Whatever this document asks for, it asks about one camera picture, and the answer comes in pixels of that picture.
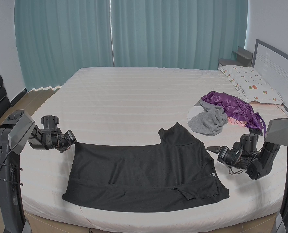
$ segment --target curtain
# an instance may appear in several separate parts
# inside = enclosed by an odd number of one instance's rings
[[[111,0],[115,66],[217,70],[244,47],[248,0]]]
[[[109,0],[15,0],[27,90],[62,85],[83,67],[113,66]]]

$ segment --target white wall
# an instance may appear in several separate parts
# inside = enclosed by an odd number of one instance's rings
[[[25,89],[16,47],[14,2],[0,0],[0,75],[10,101]]]
[[[248,0],[245,49],[260,39],[288,54],[288,0]]]

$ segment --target headboard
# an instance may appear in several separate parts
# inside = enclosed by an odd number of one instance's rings
[[[252,66],[280,93],[288,111],[288,55],[257,39]]]

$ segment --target purple cloth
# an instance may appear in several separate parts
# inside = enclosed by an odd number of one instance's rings
[[[201,97],[201,99],[207,103],[223,107],[227,116],[235,118],[238,121],[246,121],[246,127],[248,128],[258,129],[261,132],[262,129],[264,129],[265,135],[265,122],[258,113],[254,113],[252,106],[243,100],[228,95],[227,93],[219,93],[216,91],[209,92],[207,95]]]

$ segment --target white bed sheet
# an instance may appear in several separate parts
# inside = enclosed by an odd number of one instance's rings
[[[62,132],[71,129],[79,142],[102,145],[160,143],[158,130],[179,122],[205,146],[231,147],[248,129],[226,124],[220,134],[193,133],[186,115],[201,96],[215,90],[240,97],[220,71],[94,67],[77,71],[34,114],[42,126],[44,115],[60,118]],[[268,124],[287,117],[282,106],[253,104]],[[258,149],[263,137],[258,141]],[[286,177],[286,147],[278,152],[269,175],[257,181],[247,174],[229,175],[214,158],[216,172],[230,198],[216,204],[173,212],[130,213],[80,207],[62,199],[74,158],[74,146],[65,153],[33,150],[21,153],[24,209],[65,223],[118,232],[201,232],[234,225],[276,212],[282,202]]]

